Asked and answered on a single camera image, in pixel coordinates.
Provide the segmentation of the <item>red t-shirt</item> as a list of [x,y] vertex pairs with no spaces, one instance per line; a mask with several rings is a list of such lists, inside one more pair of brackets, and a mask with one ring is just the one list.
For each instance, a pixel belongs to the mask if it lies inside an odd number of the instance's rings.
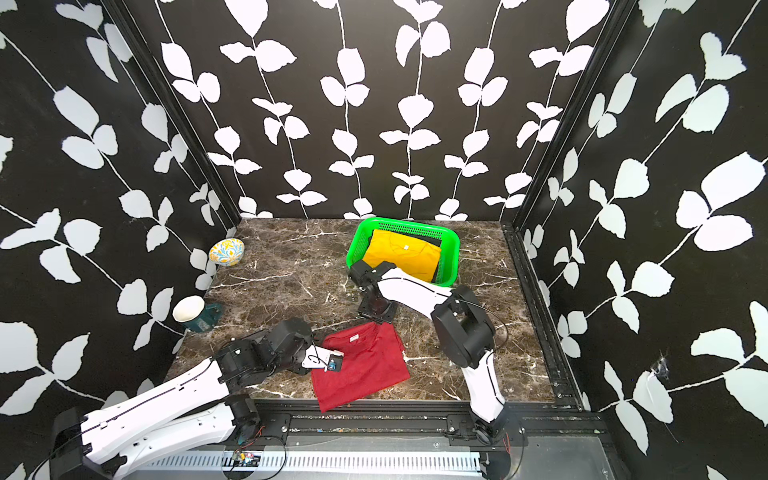
[[343,354],[341,370],[317,369],[312,384],[322,412],[349,404],[410,378],[404,346],[389,323],[365,323],[327,336],[322,347]]

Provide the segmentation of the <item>yellow t-shirt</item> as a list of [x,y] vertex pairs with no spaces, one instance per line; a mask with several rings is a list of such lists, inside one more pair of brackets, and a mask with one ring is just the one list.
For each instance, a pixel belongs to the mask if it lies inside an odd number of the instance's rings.
[[389,262],[408,275],[432,282],[438,270],[441,253],[439,246],[425,240],[375,229],[362,260],[371,268]]

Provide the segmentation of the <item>green plastic basket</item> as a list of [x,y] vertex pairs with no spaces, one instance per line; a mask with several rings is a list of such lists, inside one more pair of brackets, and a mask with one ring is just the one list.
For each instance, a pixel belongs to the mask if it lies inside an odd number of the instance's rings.
[[346,255],[347,268],[351,268],[355,262],[362,260],[375,229],[397,232],[408,236],[412,236],[414,233],[434,237],[440,235],[442,239],[442,247],[440,247],[442,253],[434,283],[439,286],[449,287],[455,282],[459,267],[459,236],[453,230],[446,227],[407,220],[383,217],[372,217],[363,220],[357,227]]

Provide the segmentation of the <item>black t-shirt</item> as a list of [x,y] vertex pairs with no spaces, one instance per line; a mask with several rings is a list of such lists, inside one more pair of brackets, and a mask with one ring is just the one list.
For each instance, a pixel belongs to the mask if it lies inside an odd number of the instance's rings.
[[438,235],[437,237],[421,234],[421,233],[414,233],[412,234],[412,237],[420,239],[424,242],[430,243],[432,245],[435,245],[437,247],[442,247],[442,239],[441,236]]

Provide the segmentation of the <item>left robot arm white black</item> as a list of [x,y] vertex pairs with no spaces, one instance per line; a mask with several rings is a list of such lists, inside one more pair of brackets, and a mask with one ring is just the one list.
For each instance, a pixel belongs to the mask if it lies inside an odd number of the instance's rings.
[[305,375],[332,364],[309,325],[280,322],[230,341],[186,373],[132,399],[54,421],[52,479],[122,479],[165,455],[258,435],[261,418],[245,394],[276,373]]

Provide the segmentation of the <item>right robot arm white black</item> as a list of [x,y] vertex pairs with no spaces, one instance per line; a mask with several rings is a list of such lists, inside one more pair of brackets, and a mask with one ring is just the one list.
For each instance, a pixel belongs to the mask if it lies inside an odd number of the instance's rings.
[[420,280],[391,262],[359,260],[348,276],[363,295],[363,317],[389,322],[390,311],[403,305],[432,321],[442,352],[462,371],[476,438],[491,445],[503,437],[509,415],[495,372],[495,328],[473,291]]

